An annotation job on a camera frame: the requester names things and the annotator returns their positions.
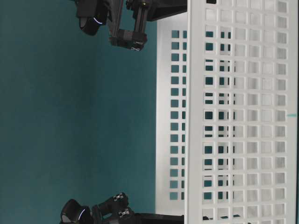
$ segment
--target small teal marker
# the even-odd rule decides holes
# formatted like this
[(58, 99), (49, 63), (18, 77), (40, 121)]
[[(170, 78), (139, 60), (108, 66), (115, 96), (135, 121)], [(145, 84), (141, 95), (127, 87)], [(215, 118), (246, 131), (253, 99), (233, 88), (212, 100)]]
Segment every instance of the small teal marker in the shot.
[(291, 117), (291, 118), (295, 118), (297, 117), (297, 114), (296, 113), (290, 113), (287, 115), (288, 117)]

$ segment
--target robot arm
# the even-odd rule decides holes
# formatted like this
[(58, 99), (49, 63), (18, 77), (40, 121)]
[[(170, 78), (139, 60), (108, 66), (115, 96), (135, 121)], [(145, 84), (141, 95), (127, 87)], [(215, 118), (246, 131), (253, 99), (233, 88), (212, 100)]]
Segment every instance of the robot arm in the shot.
[(125, 193), (115, 195), (95, 205), (90, 211), (74, 199), (69, 200), (61, 211), (60, 224), (183, 224), (183, 216), (165, 216), (134, 213), (128, 207)]
[(146, 22), (186, 12), (187, 0), (127, 0), (126, 6), (133, 11), (134, 30), (120, 29), (123, 0), (77, 0), (80, 28), (95, 35), (107, 24), (112, 45), (140, 51), (147, 42)]

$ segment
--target grid pattern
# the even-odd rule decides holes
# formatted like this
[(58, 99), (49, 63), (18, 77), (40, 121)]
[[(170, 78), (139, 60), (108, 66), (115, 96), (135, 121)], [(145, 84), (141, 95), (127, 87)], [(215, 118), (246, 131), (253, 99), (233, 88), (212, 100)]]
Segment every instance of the grid pattern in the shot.
[(158, 22), (156, 213), (183, 215), (187, 14)]
[(171, 31), (170, 200), (185, 197), (186, 40), (186, 30)]
[(201, 222), (290, 223), (289, 1), (205, 0), (202, 9)]

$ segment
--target teal background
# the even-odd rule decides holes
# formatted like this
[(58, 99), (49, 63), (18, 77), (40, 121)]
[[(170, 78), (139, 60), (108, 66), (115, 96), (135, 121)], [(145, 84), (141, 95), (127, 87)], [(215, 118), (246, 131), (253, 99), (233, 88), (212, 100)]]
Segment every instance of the teal background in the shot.
[[(0, 223), (57, 224), (121, 191), (154, 212), (156, 23), (142, 52), (78, 28), (71, 1), (0, 1)], [(133, 29), (131, 12), (121, 28)]]

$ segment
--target white plastic crate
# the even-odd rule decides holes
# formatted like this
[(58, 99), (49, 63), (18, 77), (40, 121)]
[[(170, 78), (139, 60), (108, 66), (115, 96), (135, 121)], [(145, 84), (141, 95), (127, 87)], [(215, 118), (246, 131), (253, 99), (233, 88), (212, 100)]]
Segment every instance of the white plastic crate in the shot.
[(298, 2), (188, 8), (158, 22), (156, 212), (295, 223)]

